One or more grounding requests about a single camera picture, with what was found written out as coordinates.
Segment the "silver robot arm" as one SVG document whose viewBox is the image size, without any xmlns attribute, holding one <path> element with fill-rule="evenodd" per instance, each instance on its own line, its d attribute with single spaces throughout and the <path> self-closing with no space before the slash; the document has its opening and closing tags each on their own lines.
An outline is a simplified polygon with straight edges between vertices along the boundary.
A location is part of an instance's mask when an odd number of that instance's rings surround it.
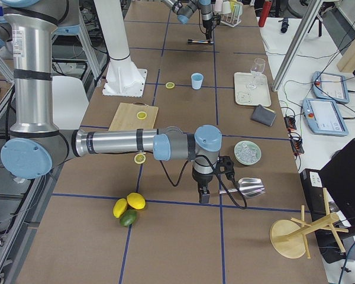
<svg viewBox="0 0 355 284">
<path fill-rule="evenodd" d="M 214 13 L 211 1 L 163 1 L 186 23 L 198 9 L 206 38 L 211 39 Z M 204 125 L 194 134 L 177 127 L 130 131 L 85 132 L 59 130 L 53 122 L 52 43 L 57 28 L 79 28 L 79 1 L 2 1 L 12 30 L 16 122 L 1 149 L 4 167 L 13 175 L 35 179 L 55 166 L 86 154 L 143 153 L 156 160 L 184 159 L 193 163 L 199 202 L 209 203 L 208 184 L 219 173 L 222 134 Z M 104 95 L 141 97 L 147 70 L 131 60 L 120 1 L 95 1 L 109 57 Z"/>
<path fill-rule="evenodd" d="M 162 0 L 162 2 L 177 15 L 178 21 L 182 24 L 186 24 L 195 11 L 200 10 L 205 37 L 207 40 L 212 38 L 214 13 L 210 0 L 188 1 L 186 5 L 181 1 Z"/>
</svg>

